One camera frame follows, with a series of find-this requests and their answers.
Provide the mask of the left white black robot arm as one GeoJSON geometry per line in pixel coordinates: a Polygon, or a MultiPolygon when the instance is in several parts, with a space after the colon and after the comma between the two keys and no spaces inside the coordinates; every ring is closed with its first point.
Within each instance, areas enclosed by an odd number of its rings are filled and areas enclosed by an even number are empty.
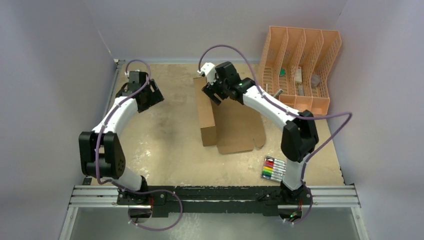
{"type": "Polygon", "coordinates": [[[78,137],[82,173],[98,184],[113,184],[138,205],[149,199],[145,177],[126,166],[120,136],[136,114],[162,102],[164,97],[150,73],[127,72],[128,81],[116,93],[112,107],[101,122],[78,137]]]}

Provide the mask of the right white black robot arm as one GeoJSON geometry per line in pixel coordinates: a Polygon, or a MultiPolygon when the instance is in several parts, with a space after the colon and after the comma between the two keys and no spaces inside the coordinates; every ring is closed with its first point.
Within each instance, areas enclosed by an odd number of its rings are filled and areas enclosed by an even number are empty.
{"type": "Polygon", "coordinates": [[[288,204],[300,198],[304,185],[304,166],[319,142],[318,131],[310,111],[298,111],[276,100],[253,79],[242,79],[229,62],[207,62],[197,73],[206,79],[202,91],[216,104],[227,98],[249,107],[272,121],[281,131],[281,151],[286,157],[283,188],[280,196],[288,204]]]}

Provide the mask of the brown cardboard box sheet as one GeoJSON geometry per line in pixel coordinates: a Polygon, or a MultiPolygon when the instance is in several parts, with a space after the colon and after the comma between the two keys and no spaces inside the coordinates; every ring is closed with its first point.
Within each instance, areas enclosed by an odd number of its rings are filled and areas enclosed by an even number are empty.
{"type": "Polygon", "coordinates": [[[216,105],[202,91],[206,83],[203,77],[193,79],[202,145],[215,146],[222,155],[262,148],[266,132],[261,114],[228,98],[216,105]]]}

